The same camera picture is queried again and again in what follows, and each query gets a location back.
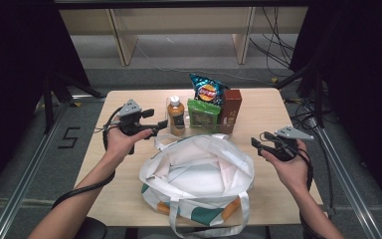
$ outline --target person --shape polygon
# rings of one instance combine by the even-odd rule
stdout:
[[[111,127],[107,133],[107,151],[76,188],[107,179],[123,162],[132,146],[151,134],[152,130],[146,129],[127,136],[118,127]],[[300,140],[298,149],[306,156],[306,146]],[[275,167],[281,182],[290,191],[310,228],[325,238],[343,238],[309,194],[306,188],[307,167],[302,158],[297,156],[291,161],[282,162],[265,150],[262,150],[262,155]],[[29,238],[75,238],[100,192],[101,188],[98,188],[62,201],[42,219]]]
[[[107,151],[76,188],[107,179],[123,162],[132,146],[151,133],[151,129],[146,129],[133,136],[127,136],[117,126],[112,126],[107,132]],[[75,238],[100,192],[101,188],[98,188],[64,200],[42,219],[29,238]]]
[[[298,151],[305,157],[306,145],[297,140]],[[290,161],[280,161],[268,151],[262,150],[262,156],[276,169],[279,179],[289,190],[306,224],[318,235],[334,239],[343,238],[340,231],[327,218],[306,187],[307,166],[300,156]]]

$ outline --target red box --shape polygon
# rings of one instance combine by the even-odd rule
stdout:
[[[218,117],[220,133],[232,133],[240,111],[242,97],[240,90],[225,90],[223,104]]]

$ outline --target human hand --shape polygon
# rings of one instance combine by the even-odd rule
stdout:
[[[297,148],[301,149],[299,152],[305,158],[308,158],[306,155],[306,145],[299,139],[296,142]],[[275,167],[279,179],[289,191],[307,190],[306,181],[308,168],[300,156],[297,155],[290,161],[280,161],[273,154],[265,150],[262,150],[262,156]]]
[[[106,154],[119,160],[119,163],[128,155],[134,144],[151,135],[152,130],[146,129],[128,136],[124,134],[118,126],[112,125],[107,132],[107,150]]]

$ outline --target white bag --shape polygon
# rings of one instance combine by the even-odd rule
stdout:
[[[172,230],[184,237],[220,237],[239,234],[250,217],[247,191],[253,186],[253,160],[219,135],[195,135],[161,149],[141,167],[142,196],[158,212],[169,214]],[[166,134],[155,139],[155,144]],[[222,224],[241,205],[243,223],[182,235],[176,216],[206,226]]]

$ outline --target bottle cap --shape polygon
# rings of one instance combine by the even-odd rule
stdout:
[[[173,107],[177,107],[179,106],[179,103],[180,103],[179,97],[176,97],[176,96],[170,97],[170,105],[172,105]]]

